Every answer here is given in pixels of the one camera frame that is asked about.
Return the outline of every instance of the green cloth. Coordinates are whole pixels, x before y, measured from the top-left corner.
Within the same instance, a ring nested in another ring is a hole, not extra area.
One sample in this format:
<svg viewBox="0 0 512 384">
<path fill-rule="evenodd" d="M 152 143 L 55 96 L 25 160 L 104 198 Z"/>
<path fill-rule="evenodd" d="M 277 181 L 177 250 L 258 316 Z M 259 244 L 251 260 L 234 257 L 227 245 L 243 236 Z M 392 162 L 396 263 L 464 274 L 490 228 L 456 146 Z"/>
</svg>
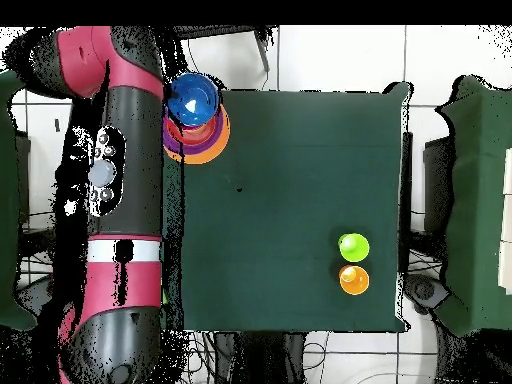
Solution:
<svg viewBox="0 0 512 384">
<path fill-rule="evenodd" d="M 401 110 L 387 94 L 223 93 L 231 135 L 185 166 L 182 299 L 189 330 L 404 331 L 395 317 Z M 179 222 L 179 167 L 166 157 L 164 222 Z M 342 234 L 371 250 L 360 296 L 338 271 Z"/>
<path fill-rule="evenodd" d="M 512 147 L 512 93 L 465 77 L 442 112 L 451 121 L 457 158 L 446 242 L 446 285 L 436 310 L 455 335 L 512 329 L 512 296 L 498 286 L 505 152 Z"/>
<path fill-rule="evenodd" d="M 12 97 L 24 84 L 12 71 L 0 73 L 0 222 L 3 224 L 0 242 L 0 325 L 16 330 L 29 330 L 36 325 L 34 316 L 18 305 L 14 299 L 18 265 L 19 186 L 18 162 L 14 124 L 9 113 Z"/>
</svg>

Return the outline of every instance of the floor tile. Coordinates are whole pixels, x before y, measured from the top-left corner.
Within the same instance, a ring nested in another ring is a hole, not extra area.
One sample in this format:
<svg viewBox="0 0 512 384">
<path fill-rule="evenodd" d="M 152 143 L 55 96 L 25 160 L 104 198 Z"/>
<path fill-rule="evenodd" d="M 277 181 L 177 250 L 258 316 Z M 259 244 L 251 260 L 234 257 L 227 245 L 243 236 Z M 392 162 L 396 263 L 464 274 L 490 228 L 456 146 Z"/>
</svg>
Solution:
<svg viewBox="0 0 512 384">
<path fill-rule="evenodd" d="M 305 351 L 321 351 L 322 348 L 328 346 L 329 342 L 327 340 L 327 331 L 312 331 L 308 333 L 306 336 L 306 341 L 304 344 Z"/>
<path fill-rule="evenodd" d="M 415 312 L 410 300 L 404 299 L 403 302 L 403 316 L 411 328 L 400 333 L 400 353 L 437 353 L 437 332 L 434 322 Z"/>
<path fill-rule="evenodd" d="M 185 367 L 181 378 L 186 384 L 206 384 L 208 379 L 208 371 L 205 365 L 206 357 L 203 356 L 201 360 L 200 354 L 195 350 L 191 350 L 189 353 L 188 365 Z M 213 377 L 210 377 L 210 384 L 213 382 Z"/>
<path fill-rule="evenodd" d="M 37 103 L 55 103 L 55 104 L 71 104 L 70 98 L 65 99 L 54 99 L 53 97 L 41 96 L 39 94 L 32 93 L 27 90 L 27 103 L 29 104 L 37 104 Z"/>
<path fill-rule="evenodd" d="M 281 27 L 282 91 L 373 91 L 403 80 L 404 25 Z"/>
<path fill-rule="evenodd" d="M 412 132 L 412 193 L 411 210 L 425 212 L 425 166 L 423 151 L 427 141 L 450 134 L 448 124 L 434 108 L 409 108 L 408 130 Z M 411 228 L 423 230 L 424 216 L 411 215 Z"/>
<path fill-rule="evenodd" d="M 478 75 L 499 88 L 512 85 L 511 35 L 510 28 L 497 25 L 408 25 L 411 104 L 444 104 L 461 75 Z"/>
<path fill-rule="evenodd" d="M 399 358 L 398 384 L 434 384 L 436 355 L 404 355 Z"/>
<path fill-rule="evenodd" d="M 55 171 L 62 161 L 64 136 L 68 127 L 70 106 L 28 106 L 28 135 L 31 141 L 29 165 L 30 212 L 52 210 Z M 55 120 L 59 120 L 60 132 Z M 33 228 L 53 225 L 48 215 L 32 216 Z"/>
<path fill-rule="evenodd" d="M 396 333 L 332 333 L 329 352 L 396 353 Z"/>
<path fill-rule="evenodd" d="M 220 79 L 228 89 L 277 89 L 277 29 L 273 30 L 274 44 L 269 40 L 267 73 L 263 67 L 253 32 L 219 35 L 182 41 L 183 52 L 191 71 L 197 70 Z"/>
<path fill-rule="evenodd" d="M 50 262 L 49 258 L 46 256 L 46 254 L 38 254 L 37 257 L 40 259 L 43 259 L 43 262 Z M 29 262 L 28 258 L 23 258 L 21 264 L 20 264 L 20 278 L 18 280 L 18 288 L 25 287 L 35 280 L 44 277 L 45 275 L 52 272 L 52 266 L 41 264 L 39 263 L 35 258 L 30 258 L 30 269 L 29 269 Z"/>
<path fill-rule="evenodd" d="M 215 351 L 215 348 L 213 347 L 213 345 L 208 341 L 206 335 L 209 334 L 210 335 L 210 339 L 213 341 L 213 335 L 211 333 L 203 333 L 203 332 L 193 332 L 192 333 L 193 335 L 195 335 L 195 339 L 197 340 L 197 345 L 198 345 L 198 348 L 201 350 L 201 351 L 209 351 L 209 352 L 214 352 Z"/>
<path fill-rule="evenodd" d="M 373 379 L 377 382 L 391 384 L 390 378 L 383 379 L 383 375 L 395 375 L 396 373 L 396 354 L 389 355 L 358 355 L 358 354 L 328 354 L 325 358 L 325 367 L 323 364 L 307 369 L 306 364 L 312 361 L 318 363 L 317 355 L 310 358 L 304 356 L 304 373 L 307 384 L 373 384 Z"/>
<path fill-rule="evenodd" d="M 12 103 L 23 103 L 25 104 L 25 91 L 26 90 L 19 90 L 12 98 Z"/>
<path fill-rule="evenodd" d="M 19 131 L 27 131 L 27 115 L 24 105 L 11 106 L 11 113 Z"/>
</svg>

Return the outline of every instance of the cable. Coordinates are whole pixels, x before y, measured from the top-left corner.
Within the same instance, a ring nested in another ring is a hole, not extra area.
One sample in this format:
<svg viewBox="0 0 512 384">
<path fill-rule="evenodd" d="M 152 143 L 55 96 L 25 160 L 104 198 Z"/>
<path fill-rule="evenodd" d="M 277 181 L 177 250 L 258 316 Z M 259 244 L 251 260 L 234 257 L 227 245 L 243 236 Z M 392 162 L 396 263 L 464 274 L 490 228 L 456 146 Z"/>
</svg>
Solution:
<svg viewBox="0 0 512 384">
<path fill-rule="evenodd" d="M 213 342 L 210 333 L 206 333 L 206 339 L 210 342 L 210 345 L 215 349 L 216 353 L 220 353 L 228 361 L 231 360 L 231 355 L 228 355 L 226 352 L 223 352 L 222 349 L 219 346 L 217 346 L 216 343 Z"/>
<path fill-rule="evenodd" d="M 366 378 L 363 378 L 361 381 L 359 381 L 357 384 L 361 384 L 361 383 L 364 383 L 365 381 L 368 381 L 372 378 L 375 378 L 375 377 L 381 377 L 381 376 L 385 376 L 385 375 L 397 375 L 397 376 L 401 376 L 401 377 L 423 377 L 423 378 L 430 378 L 430 379 L 434 379 L 434 380 L 437 380 L 437 381 L 446 381 L 446 382 L 449 382 L 449 383 L 465 383 L 466 381 L 464 380 L 456 380 L 456 379 L 453 379 L 453 378 L 441 378 L 441 377 L 432 377 L 431 375 L 422 375 L 422 374 L 402 374 L 402 373 L 395 373 L 395 372 L 383 372 L 383 373 L 379 373 L 379 374 L 374 374 L 374 375 L 370 375 L 369 377 L 366 377 Z"/>
<path fill-rule="evenodd" d="M 424 253 L 417 252 L 416 250 L 410 249 L 409 252 L 411 253 L 411 255 L 414 255 L 421 260 L 424 260 L 422 258 L 430 258 L 430 256 L 425 255 Z"/>
<path fill-rule="evenodd" d="M 402 373 L 398 373 L 398 372 L 383 372 L 383 373 L 379 373 L 379 374 L 374 374 L 374 375 L 370 375 L 369 377 L 366 377 L 366 378 L 363 378 L 361 381 L 359 381 L 358 383 L 356 384 L 361 384 L 361 383 L 364 383 L 365 381 L 368 381 L 372 378 L 375 378 L 375 377 L 381 377 L 381 376 L 385 376 L 385 375 L 392 375 L 392 376 L 401 376 L 401 377 L 425 377 L 425 378 L 433 378 L 433 379 L 437 379 L 436 377 L 432 377 L 430 375 L 421 375 L 421 374 L 402 374 Z"/>
<path fill-rule="evenodd" d="M 203 351 L 209 355 L 209 357 L 211 358 L 211 354 L 210 352 L 208 351 L 207 349 L 207 346 L 205 346 L 204 344 L 202 344 L 201 342 L 199 342 L 196 338 L 196 334 L 193 333 L 193 339 L 194 339 L 194 342 L 196 344 L 196 353 L 197 353 L 197 356 L 199 356 L 199 359 L 201 360 L 201 363 L 204 364 L 204 366 L 206 367 L 206 371 L 208 372 L 208 375 L 207 375 L 207 384 L 209 384 L 210 382 L 210 377 L 213 376 L 214 378 L 217 378 L 217 374 L 215 373 L 214 370 L 211 369 L 210 367 L 210 361 L 208 360 L 208 362 L 205 361 L 205 359 L 203 358 L 203 356 L 201 355 L 200 353 L 200 350 L 199 350 L 199 345 L 201 345 L 203 347 Z"/>
<path fill-rule="evenodd" d="M 426 264 L 426 265 L 438 264 L 438 265 L 436 265 L 436 268 L 437 268 L 437 267 L 440 267 L 440 266 L 442 266 L 442 265 L 443 265 L 443 263 L 442 263 L 442 262 L 440 262 L 440 261 L 435 261 L 435 260 L 426 261 L 425 259 L 423 259 L 423 258 L 428 258 L 428 256 L 427 256 L 427 255 L 422 255 L 422 254 L 420 254 L 420 253 L 416 253 L 416 252 L 414 252 L 414 251 L 412 251 L 412 250 L 410 250 L 409 252 L 410 252 L 412 255 L 416 256 L 416 257 L 419 259 L 419 261 L 410 262 L 410 263 L 409 263 L 409 265 L 412 265 L 413 263 L 419 263 L 419 262 L 422 262 L 422 263 L 424 263 L 424 264 Z"/>
<path fill-rule="evenodd" d="M 208 360 L 208 369 L 210 369 L 209 368 L 209 366 L 210 366 L 210 359 L 212 359 L 213 363 L 215 364 L 215 358 L 212 358 L 212 355 L 210 353 L 210 349 L 208 349 L 208 341 L 206 340 L 205 333 L 202 333 L 201 335 L 203 337 L 203 343 L 204 343 L 204 346 L 205 346 L 205 352 L 207 354 L 206 357 L 207 357 L 207 360 Z M 210 384 L 210 372 L 208 372 L 208 375 L 206 377 L 206 384 Z"/>
<path fill-rule="evenodd" d="M 416 211 L 410 211 L 410 212 L 414 215 L 425 215 L 425 212 L 416 212 Z"/>
<path fill-rule="evenodd" d="M 263 89 L 265 88 L 265 85 L 267 84 L 267 81 L 268 81 L 268 71 L 267 71 L 267 79 L 265 80 L 265 82 L 263 83 L 263 87 L 261 87 L 261 90 L 260 91 L 263 91 Z"/>
<path fill-rule="evenodd" d="M 313 365 L 311 367 L 307 367 L 307 368 L 304 368 L 304 371 L 308 371 L 308 370 L 312 370 L 314 368 L 318 368 L 320 365 L 322 365 L 325 361 L 325 358 L 327 356 L 327 350 L 320 344 L 320 343 L 307 343 L 306 345 L 304 345 L 304 350 L 306 350 L 306 346 L 309 346 L 309 345 L 317 345 L 317 346 L 320 346 L 320 349 L 322 349 L 322 353 L 323 353 L 323 356 L 322 356 L 322 359 L 320 360 L 320 362 L 316 365 Z"/>
<path fill-rule="evenodd" d="M 203 361 L 200 361 L 199 362 L 199 368 L 195 369 L 195 370 L 191 370 L 190 369 L 190 358 L 194 356 L 194 354 L 196 354 L 199 356 L 199 358 L 201 359 L 201 355 L 199 353 L 199 349 L 197 348 L 197 345 L 195 348 L 189 348 L 189 351 L 188 351 L 188 359 L 187 359 L 187 369 L 184 371 L 186 374 L 187 374 L 187 378 L 188 378 L 188 382 L 184 381 L 183 377 L 180 378 L 180 380 L 183 380 L 186 384 L 193 384 L 192 382 L 192 376 L 199 372 L 202 368 L 203 368 Z"/>
<path fill-rule="evenodd" d="M 39 260 L 38 258 L 36 258 L 36 260 L 34 259 L 22 259 L 22 262 L 32 262 L 32 263 L 35 263 L 35 264 L 39 264 L 39 265 L 48 265 L 48 266 L 51 266 L 52 264 L 48 263 L 48 262 L 43 262 L 41 260 Z"/>
<path fill-rule="evenodd" d="M 185 379 L 183 377 L 180 377 L 180 379 L 178 380 L 180 383 L 183 383 L 183 384 L 189 384 L 185 381 Z"/>
<path fill-rule="evenodd" d="M 431 269 L 432 271 L 434 271 L 437 274 L 439 274 L 439 271 L 436 268 L 439 268 L 440 266 L 442 266 L 442 265 L 432 265 L 432 266 L 427 266 L 427 267 L 424 267 L 424 268 L 408 269 L 407 271 L 408 272 L 416 272 L 416 271 L 427 271 L 427 270 Z"/>
<path fill-rule="evenodd" d="M 29 275 L 29 274 L 37 274 L 37 275 L 50 275 L 50 274 L 53 274 L 52 271 L 46 271 L 46 272 L 42 272 L 42 271 L 20 271 L 20 274 L 26 274 L 26 275 Z"/>
<path fill-rule="evenodd" d="M 324 350 L 327 352 L 327 343 L 329 342 L 329 336 L 331 333 L 327 333 L 327 337 L 325 338 Z M 325 369 L 325 360 L 322 364 L 322 373 L 320 374 L 320 382 L 318 384 L 322 384 L 322 379 L 324 378 L 324 369 Z"/>
<path fill-rule="evenodd" d="M 279 62 L 281 52 L 281 25 L 277 27 L 277 91 L 279 91 Z"/>
<path fill-rule="evenodd" d="M 38 213 L 31 213 L 31 214 L 29 214 L 29 216 L 47 215 L 47 214 L 50 214 L 50 213 L 53 213 L 53 211 L 50 211 L 50 212 L 38 212 Z"/>
<path fill-rule="evenodd" d="M 187 45 L 188 45 L 188 53 L 190 54 L 190 58 L 192 59 L 192 63 L 196 67 L 196 71 L 199 72 L 199 68 L 196 65 L 196 61 L 194 60 L 194 56 L 192 56 L 192 51 L 190 50 L 190 38 L 187 40 Z"/>
</svg>

